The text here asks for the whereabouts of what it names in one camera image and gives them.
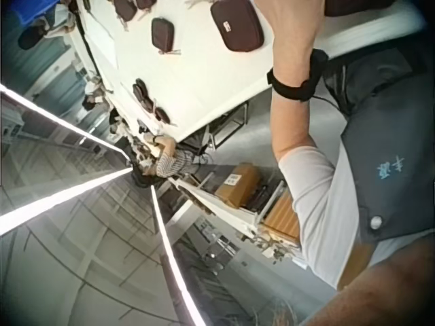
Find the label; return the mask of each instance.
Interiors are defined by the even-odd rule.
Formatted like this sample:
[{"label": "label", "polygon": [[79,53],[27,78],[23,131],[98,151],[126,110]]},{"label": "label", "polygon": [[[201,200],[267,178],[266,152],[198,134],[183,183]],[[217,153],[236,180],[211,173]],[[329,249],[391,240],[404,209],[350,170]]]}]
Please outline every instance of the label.
[{"label": "label", "polygon": [[231,26],[229,22],[224,22],[225,31],[231,32]]},{"label": "label", "polygon": [[226,178],[224,185],[236,185],[241,179],[242,175],[230,175]]}]

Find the white table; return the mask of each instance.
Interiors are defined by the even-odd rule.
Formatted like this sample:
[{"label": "white table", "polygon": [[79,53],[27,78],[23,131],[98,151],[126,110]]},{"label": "white table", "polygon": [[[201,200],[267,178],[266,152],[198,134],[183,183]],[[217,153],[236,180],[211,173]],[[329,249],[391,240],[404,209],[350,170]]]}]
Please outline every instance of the white table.
[{"label": "white table", "polygon": [[[158,0],[152,12],[137,15],[125,31],[116,18],[113,5],[104,0],[91,0],[92,14],[114,41],[117,67],[113,63],[111,45],[92,41],[99,38],[89,29],[90,14],[82,10],[87,39],[103,75],[113,86],[110,96],[118,111],[126,115],[134,132],[136,119],[153,131],[169,134],[181,141],[215,118],[230,111],[268,88],[266,72],[273,65],[273,33],[259,14],[264,29],[264,45],[250,53],[228,50],[211,18],[208,3],[199,3],[191,10],[183,0]],[[175,25],[174,49],[181,55],[160,55],[151,42],[151,21],[162,16]],[[327,18],[315,42],[316,48],[331,57],[352,50],[408,35],[420,30],[423,20],[414,7],[397,1],[382,11],[364,12],[342,18]],[[132,84],[141,78],[151,98],[155,98],[176,126],[158,123],[135,100]]]}]

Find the white button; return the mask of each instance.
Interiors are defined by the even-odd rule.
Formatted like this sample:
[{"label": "white button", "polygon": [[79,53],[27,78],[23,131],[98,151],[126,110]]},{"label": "white button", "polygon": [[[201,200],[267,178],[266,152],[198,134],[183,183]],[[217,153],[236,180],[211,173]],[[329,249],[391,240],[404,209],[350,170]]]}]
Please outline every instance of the white button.
[{"label": "white button", "polygon": [[370,227],[373,230],[378,230],[381,227],[381,225],[382,225],[382,217],[380,216],[374,216],[370,220]]}]

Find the gray apron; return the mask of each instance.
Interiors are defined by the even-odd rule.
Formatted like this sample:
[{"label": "gray apron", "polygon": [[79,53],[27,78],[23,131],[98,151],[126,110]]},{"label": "gray apron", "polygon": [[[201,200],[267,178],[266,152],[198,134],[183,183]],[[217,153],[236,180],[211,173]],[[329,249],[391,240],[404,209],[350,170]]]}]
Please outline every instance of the gray apron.
[{"label": "gray apron", "polygon": [[433,60],[418,34],[334,59],[324,73],[348,121],[341,138],[365,242],[434,227]]}]

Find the black wristband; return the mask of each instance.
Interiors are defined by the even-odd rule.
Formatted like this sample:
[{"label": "black wristband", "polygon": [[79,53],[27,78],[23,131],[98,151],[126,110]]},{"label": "black wristband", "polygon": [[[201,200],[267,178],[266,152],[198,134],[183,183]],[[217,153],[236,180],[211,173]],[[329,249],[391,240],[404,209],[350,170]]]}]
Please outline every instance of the black wristband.
[{"label": "black wristband", "polygon": [[314,49],[310,57],[310,77],[308,80],[302,82],[300,87],[290,87],[281,83],[273,75],[273,69],[271,69],[267,74],[267,82],[269,85],[272,85],[275,92],[282,97],[290,100],[306,102],[313,97],[315,88],[326,68],[327,62],[328,55],[322,50]]}]

